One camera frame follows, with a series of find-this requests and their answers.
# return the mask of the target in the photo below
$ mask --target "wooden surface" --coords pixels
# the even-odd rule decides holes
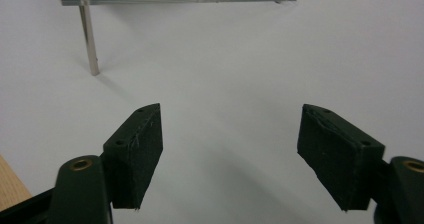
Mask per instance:
[[[29,191],[0,155],[0,211],[29,198]]]

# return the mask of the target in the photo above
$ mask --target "white table surface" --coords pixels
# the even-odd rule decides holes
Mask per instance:
[[[340,211],[296,153],[304,103],[424,159],[424,0],[91,8],[0,0],[0,152],[33,195],[138,107],[162,105],[164,152],[141,210],[115,223],[373,223]]]

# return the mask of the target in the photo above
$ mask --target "metal rod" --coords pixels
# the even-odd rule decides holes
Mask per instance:
[[[100,71],[99,65],[97,63],[96,46],[94,44],[89,0],[80,0],[79,9],[81,14],[82,27],[84,29],[85,44],[87,45],[88,62],[90,64],[91,75],[96,76],[100,73]]]

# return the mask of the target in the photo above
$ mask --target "brass insert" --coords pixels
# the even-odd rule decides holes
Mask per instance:
[[[91,165],[93,165],[93,162],[90,159],[81,159],[71,164],[71,170],[82,171],[89,168]]]
[[[405,161],[403,164],[410,170],[424,173],[424,164],[417,161]]]

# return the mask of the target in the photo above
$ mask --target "black plastic mount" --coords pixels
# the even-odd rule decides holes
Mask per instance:
[[[160,105],[136,110],[98,156],[59,169],[55,188],[0,212],[1,224],[112,223],[114,208],[140,208],[163,150]]]
[[[334,112],[307,104],[297,148],[342,210],[366,210],[372,198],[375,223],[424,223],[424,162],[394,157],[387,164],[383,144]]]

